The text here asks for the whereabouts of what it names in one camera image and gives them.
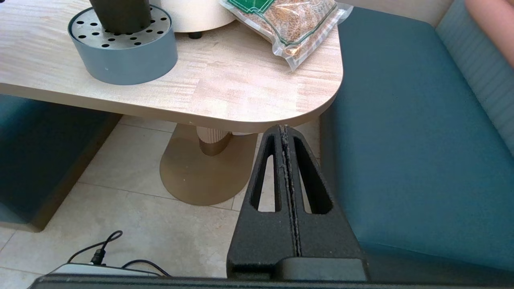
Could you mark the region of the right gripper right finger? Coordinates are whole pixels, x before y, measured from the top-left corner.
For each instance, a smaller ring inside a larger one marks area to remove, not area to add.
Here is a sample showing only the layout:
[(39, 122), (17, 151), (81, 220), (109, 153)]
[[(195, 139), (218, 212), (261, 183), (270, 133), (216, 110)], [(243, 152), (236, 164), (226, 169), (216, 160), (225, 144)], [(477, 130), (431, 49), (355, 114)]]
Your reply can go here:
[(298, 131), (285, 127), (288, 210), (294, 256), (287, 280), (367, 280), (367, 262), (319, 165)]

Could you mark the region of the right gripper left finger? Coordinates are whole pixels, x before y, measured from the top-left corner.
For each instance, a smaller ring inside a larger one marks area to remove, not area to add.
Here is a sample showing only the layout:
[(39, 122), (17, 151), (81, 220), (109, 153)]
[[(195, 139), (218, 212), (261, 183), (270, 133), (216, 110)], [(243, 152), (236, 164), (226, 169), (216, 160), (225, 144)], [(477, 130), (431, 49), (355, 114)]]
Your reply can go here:
[[(288, 156), (285, 127), (268, 129), (262, 137), (227, 254), (230, 279), (271, 279), (280, 261), (299, 254)], [(259, 203), (269, 157), (274, 165), (275, 210), (261, 212)]]

